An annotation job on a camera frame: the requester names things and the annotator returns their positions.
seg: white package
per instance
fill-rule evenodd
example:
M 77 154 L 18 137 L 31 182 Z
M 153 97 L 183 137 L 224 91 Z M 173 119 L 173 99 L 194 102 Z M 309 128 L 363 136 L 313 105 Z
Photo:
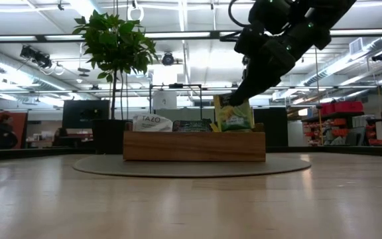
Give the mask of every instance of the white package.
M 172 132 L 173 122 L 156 114 L 138 114 L 133 117 L 133 131 Z

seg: person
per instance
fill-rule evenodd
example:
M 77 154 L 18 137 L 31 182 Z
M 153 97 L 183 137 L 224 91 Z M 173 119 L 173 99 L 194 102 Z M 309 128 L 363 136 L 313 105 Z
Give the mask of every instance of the person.
M 67 137 L 67 130 L 63 127 L 58 128 L 54 134 L 54 141 L 52 142 L 52 146 L 62 146 L 61 137 Z
M 4 129 L 5 131 L 0 130 L 0 144 L 1 145 L 10 145 L 12 144 L 9 133 L 7 131 L 13 132 L 13 126 L 11 125 L 13 122 L 13 117 L 8 114 L 3 114 L 0 117 L 0 129 Z

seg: wooden floor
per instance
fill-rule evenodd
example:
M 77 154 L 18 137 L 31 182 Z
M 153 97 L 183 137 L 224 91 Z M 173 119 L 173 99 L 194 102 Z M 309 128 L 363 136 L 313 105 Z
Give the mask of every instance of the wooden floor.
M 279 155 L 311 161 L 312 168 L 145 179 L 73 170 L 83 155 L 6 161 L 0 163 L 0 238 L 382 239 L 382 157 Z

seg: red bin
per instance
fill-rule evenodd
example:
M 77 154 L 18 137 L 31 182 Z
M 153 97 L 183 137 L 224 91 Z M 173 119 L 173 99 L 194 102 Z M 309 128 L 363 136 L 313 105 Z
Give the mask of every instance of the red bin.
M 362 102 L 337 102 L 336 112 L 363 112 Z
M 323 116 L 327 116 L 327 115 L 330 115 L 330 114 L 335 112 L 335 105 L 334 104 L 324 103 L 324 104 L 321 104 L 321 106 L 322 106 L 321 114 Z

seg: yellow green package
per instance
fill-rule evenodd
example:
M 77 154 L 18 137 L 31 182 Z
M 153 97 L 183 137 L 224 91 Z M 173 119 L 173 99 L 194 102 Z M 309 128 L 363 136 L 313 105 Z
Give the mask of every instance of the yellow green package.
M 244 101 L 240 106 L 229 105 L 232 94 L 222 94 L 214 96 L 215 113 L 218 121 L 218 128 L 221 132 L 230 130 L 250 130 L 254 127 L 253 113 L 249 100 Z

